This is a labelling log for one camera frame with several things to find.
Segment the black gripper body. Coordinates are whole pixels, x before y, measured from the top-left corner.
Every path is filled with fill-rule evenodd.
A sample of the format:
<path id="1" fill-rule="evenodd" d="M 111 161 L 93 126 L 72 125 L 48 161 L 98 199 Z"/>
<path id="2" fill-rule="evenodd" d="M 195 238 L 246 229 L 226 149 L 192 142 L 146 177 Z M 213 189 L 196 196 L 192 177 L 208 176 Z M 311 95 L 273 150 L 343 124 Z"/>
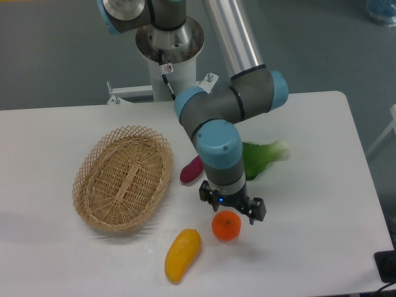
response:
<path id="1" fill-rule="evenodd" d="M 248 200 L 247 187 L 244 185 L 234 194 L 222 194 L 218 189 L 213 190 L 210 205 L 215 212 L 222 205 L 232 207 L 245 215 L 249 212 Z"/>

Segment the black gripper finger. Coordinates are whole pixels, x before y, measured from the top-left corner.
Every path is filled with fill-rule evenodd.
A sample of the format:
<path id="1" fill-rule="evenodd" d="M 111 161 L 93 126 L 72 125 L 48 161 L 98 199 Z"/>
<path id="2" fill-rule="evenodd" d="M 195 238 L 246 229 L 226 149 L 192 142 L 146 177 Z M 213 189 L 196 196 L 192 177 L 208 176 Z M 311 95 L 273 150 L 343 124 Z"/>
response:
<path id="1" fill-rule="evenodd" d="M 243 214 L 249 218 L 249 223 L 253 225 L 256 221 L 262 222 L 267 213 L 264 200 L 260 197 L 245 200 Z"/>
<path id="2" fill-rule="evenodd" d="M 199 188 L 199 196 L 202 202 L 207 202 L 217 212 L 220 206 L 220 195 L 218 189 L 212 189 L 207 180 L 204 180 Z"/>

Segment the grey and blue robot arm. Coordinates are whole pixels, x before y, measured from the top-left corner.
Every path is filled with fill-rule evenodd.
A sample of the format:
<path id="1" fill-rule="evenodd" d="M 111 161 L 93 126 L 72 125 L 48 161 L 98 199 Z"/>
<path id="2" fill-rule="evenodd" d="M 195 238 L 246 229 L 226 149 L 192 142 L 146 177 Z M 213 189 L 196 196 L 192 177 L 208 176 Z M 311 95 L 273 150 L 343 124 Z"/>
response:
<path id="1" fill-rule="evenodd" d="M 172 101 L 179 123 L 202 160 L 207 179 L 200 199 L 214 210 L 232 207 L 251 222 L 262 221 L 264 201 L 250 198 L 243 143 L 236 124 L 284 105 L 288 86 L 267 69 L 242 1 L 205 1 L 231 84 L 210 91 L 215 80 L 196 80 L 196 57 L 204 45 L 200 24 L 185 1 L 98 1 L 107 29 L 136 31 L 136 45 L 151 65 L 153 97 Z"/>

